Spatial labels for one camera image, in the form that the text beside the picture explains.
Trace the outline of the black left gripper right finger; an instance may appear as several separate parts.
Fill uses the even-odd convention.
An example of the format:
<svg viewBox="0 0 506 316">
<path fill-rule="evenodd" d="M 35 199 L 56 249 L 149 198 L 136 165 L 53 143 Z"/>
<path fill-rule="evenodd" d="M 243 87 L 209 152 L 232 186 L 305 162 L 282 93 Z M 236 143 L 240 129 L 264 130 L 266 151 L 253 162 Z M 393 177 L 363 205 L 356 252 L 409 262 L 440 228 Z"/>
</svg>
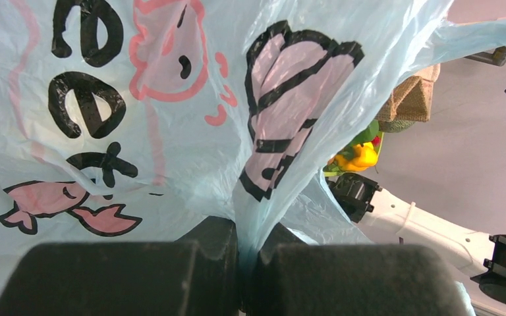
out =
<svg viewBox="0 0 506 316">
<path fill-rule="evenodd" d="M 243 294 L 247 315 L 468 315 L 445 263 L 423 246 L 303 242 L 276 225 Z"/>
</svg>

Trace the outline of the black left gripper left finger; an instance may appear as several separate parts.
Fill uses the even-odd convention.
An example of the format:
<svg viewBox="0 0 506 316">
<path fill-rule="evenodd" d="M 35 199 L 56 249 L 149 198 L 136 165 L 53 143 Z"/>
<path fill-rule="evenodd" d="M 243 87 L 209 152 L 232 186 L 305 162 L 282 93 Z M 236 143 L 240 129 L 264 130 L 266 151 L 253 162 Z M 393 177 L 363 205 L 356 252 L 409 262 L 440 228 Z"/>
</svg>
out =
<svg viewBox="0 0 506 316">
<path fill-rule="evenodd" d="M 0 315 L 237 315 L 237 234 L 208 217 L 174 242 L 32 248 L 0 295 Z"/>
</svg>

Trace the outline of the light blue plastic grocery bag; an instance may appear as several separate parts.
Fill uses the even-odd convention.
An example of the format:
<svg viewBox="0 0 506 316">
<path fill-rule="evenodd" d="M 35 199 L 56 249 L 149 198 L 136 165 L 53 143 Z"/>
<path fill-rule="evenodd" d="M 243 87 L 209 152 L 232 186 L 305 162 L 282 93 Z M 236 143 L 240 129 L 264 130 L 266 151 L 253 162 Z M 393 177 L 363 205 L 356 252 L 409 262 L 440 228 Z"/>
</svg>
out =
<svg viewBox="0 0 506 316">
<path fill-rule="evenodd" d="M 209 216 L 366 244 L 323 166 L 416 71 L 506 45 L 450 1 L 0 1 L 0 295 L 45 243 L 168 242 Z"/>
</svg>

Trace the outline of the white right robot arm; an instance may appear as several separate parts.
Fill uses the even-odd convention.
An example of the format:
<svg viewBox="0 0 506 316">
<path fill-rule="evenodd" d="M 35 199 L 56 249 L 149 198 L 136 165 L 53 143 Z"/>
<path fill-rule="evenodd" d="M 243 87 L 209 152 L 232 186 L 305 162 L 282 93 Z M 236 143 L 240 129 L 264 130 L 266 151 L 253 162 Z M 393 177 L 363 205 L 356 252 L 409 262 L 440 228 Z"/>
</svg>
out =
<svg viewBox="0 0 506 316">
<path fill-rule="evenodd" d="M 477 283 L 485 295 L 506 305 L 506 234 L 449 222 L 357 173 L 347 172 L 327 184 L 352 222 L 420 242 Z"/>
</svg>

